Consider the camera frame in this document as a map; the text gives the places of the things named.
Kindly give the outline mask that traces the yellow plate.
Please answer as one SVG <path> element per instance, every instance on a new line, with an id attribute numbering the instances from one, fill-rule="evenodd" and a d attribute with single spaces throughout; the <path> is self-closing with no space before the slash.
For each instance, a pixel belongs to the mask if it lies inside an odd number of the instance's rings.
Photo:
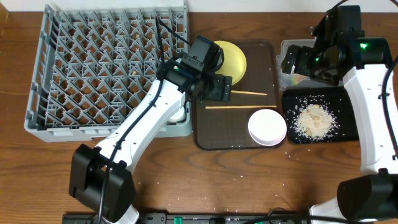
<path id="1" fill-rule="evenodd" d="M 224 61 L 216 74 L 232 77 L 232 85 L 237 84 L 247 69 L 247 60 L 243 51 L 235 44 L 223 40 L 215 41 L 223 49 Z"/>

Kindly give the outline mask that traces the white paper cup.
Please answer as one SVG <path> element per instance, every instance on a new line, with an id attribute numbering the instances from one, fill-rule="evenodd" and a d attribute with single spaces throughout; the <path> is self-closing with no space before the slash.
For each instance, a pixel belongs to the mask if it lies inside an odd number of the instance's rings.
<path id="1" fill-rule="evenodd" d="M 172 115 L 167 122 L 168 123 L 181 123 L 184 122 L 186 120 L 186 111 L 185 111 L 185 107 L 182 106 L 174 115 Z"/>

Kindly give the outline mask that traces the wrapper waste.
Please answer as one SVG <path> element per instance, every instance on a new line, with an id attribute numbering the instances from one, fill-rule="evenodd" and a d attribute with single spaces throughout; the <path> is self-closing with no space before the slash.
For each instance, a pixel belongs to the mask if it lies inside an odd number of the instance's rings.
<path id="1" fill-rule="evenodd" d="M 300 82 L 304 80 L 308 80 L 308 77 L 294 73 L 291 78 L 291 85 L 292 86 L 298 85 Z"/>

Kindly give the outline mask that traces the white pink-rimmed bowl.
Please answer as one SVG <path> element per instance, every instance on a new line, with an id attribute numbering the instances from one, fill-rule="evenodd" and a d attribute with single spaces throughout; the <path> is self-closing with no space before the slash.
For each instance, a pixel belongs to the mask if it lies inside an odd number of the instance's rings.
<path id="1" fill-rule="evenodd" d="M 284 140 L 287 125 L 278 112 L 262 109 L 249 118 L 248 132 L 256 143 L 262 146 L 276 146 Z"/>

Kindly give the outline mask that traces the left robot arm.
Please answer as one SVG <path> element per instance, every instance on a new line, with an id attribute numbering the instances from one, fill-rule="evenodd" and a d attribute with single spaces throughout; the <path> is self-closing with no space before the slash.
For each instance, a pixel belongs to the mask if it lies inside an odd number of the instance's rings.
<path id="1" fill-rule="evenodd" d="M 229 101 L 232 78 L 218 73 L 223 63 L 223 49 L 197 36 L 188 52 L 161 61 L 150 90 L 117 130 L 94 148 L 76 149 L 69 194 L 96 212 L 94 223 L 138 221 L 132 175 L 140 157 L 188 99 Z"/>

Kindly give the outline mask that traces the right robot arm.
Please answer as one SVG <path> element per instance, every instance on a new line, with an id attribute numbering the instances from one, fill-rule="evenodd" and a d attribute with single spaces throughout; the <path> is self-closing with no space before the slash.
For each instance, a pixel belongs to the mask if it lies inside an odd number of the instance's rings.
<path id="1" fill-rule="evenodd" d="M 312 29 L 312 47 L 291 45 L 284 73 L 342 83 L 351 101 L 361 147 L 362 176 L 341 182 L 337 196 L 310 207 L 307 223 L 370 223 L 397 217 L 397 105 L 386 39 L 366 37 L 361 10 L 340 1 Z"/>

